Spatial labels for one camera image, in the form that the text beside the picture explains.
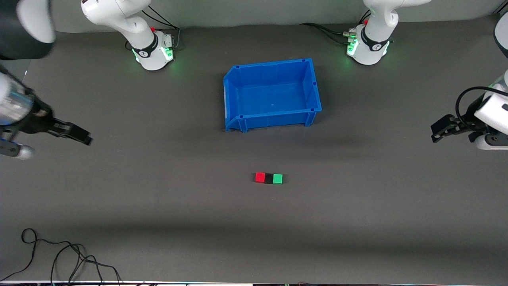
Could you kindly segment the dark grey table mat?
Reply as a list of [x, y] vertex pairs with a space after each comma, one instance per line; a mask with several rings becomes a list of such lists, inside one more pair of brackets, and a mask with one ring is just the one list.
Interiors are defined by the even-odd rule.
[[[373, 66], [312, 27], [187, 29], [157, 72], [118, 33], [60, 34], [24, 81], [94, 142], [21, 134], [33, 158], [0, 157], [0, 278], [33, 228], [125, 280], [507, 285], [508, 152], [430, 129], [508, 68], [496, 22], [400, 23]], [[312, 126], [225, 132], [233, 65], [300, 58]]]

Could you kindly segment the blue plastic storage bin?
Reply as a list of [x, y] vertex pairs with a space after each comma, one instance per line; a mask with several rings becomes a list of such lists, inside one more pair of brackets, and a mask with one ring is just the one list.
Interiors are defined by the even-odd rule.
[[225, 130], [310, 127], [322, 111], [313, 60], [236, 65], [223, 78]]

